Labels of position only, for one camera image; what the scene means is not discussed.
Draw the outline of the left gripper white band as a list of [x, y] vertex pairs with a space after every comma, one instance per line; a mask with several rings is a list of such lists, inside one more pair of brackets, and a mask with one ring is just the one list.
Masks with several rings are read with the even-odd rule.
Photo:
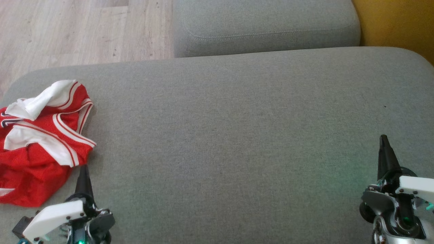
[[115, 225], [108, 208], [98, 208], [88, 165], [80, 166], [75, 194], [64, 203], [45, 207], [22, 231], [22, 244], [46, 244], [46, 236], [56, 228], [63, 231], [66, 244], [111, 244], [110, 229]]

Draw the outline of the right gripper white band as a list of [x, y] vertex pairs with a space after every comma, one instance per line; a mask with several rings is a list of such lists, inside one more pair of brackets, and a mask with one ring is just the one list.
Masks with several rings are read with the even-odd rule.
[[386, 135], [379, 139], [378, 184], [369, 185], [361, 200], [359, 212], [373, 225], [373, 238], [434, 238], [434, 225], [415, 214], [423, 203], [434, 210], [434, 179], [402, 176]]

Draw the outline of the red jersey with white trim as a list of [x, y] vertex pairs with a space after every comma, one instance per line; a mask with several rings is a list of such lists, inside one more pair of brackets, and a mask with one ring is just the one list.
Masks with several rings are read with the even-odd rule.
[[0, 203], [39, 207], [57, 192], [74, 167], [59, 165], [37, 144], [6, 151], [0, 131]]

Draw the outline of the large grey sofa seat cushion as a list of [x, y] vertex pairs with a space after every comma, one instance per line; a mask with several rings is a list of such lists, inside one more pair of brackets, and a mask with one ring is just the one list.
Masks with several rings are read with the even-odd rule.
[[76, 79], [112, 244], [370, 244], [379, 137], [434, 179], [434, 66], [391, 47], [37, 70], [1, 106]]

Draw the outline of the grey sofa back cushion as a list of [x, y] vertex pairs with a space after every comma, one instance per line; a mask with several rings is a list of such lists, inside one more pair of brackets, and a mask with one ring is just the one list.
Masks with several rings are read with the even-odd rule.
[[352, 0], [174, 0], [176, 58], [360, 45]]

